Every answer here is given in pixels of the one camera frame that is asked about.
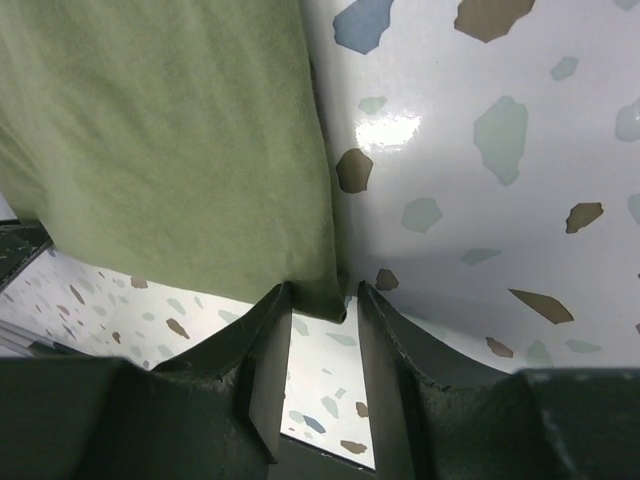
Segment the terrazzo pattern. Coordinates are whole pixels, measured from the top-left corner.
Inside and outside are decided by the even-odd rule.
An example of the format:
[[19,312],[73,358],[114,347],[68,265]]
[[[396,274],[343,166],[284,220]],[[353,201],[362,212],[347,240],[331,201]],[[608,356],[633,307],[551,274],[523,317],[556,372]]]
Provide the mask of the terrazzo pattern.
[[[302,1],[353,278],[495,368],[638,365],[640,2],[505,2]],[[346,303],[294,317],[282,430],[373,466]],[[54,251],[0,295],[3,320],[145,368],[249,308]]]

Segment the olive green fabric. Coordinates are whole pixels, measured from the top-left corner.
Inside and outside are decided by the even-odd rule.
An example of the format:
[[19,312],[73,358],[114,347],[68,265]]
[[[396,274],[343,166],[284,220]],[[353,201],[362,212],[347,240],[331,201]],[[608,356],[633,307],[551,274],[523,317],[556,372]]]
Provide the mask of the olive green fabric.
[[340,320],[297,0],[3,0],[0,191],[81,261]]

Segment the green cloth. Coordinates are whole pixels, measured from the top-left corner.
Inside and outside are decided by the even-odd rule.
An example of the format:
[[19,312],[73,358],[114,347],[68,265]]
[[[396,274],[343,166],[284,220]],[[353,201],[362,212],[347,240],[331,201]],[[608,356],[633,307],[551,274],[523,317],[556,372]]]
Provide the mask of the green cloth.
[[62,252],[342,318],[298,0],[3,0],[0,66],[0,191]]

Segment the blue speckle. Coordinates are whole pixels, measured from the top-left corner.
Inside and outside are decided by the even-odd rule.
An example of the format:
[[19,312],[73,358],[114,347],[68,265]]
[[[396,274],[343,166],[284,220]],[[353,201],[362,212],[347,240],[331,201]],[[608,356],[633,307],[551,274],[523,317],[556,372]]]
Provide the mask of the blue speckle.
[[366,55],[380,45],[391,24],[393,0],[356,0],[333,19],[335,40],[349,50]]
[[303,415],[302,418],[304,418],[304,423],[307,424],[307,427],[312,428],[318,433],[327,432],[327,429],[320,425],[320,422],[318,422],[315,418],[307,417],[306,415]]

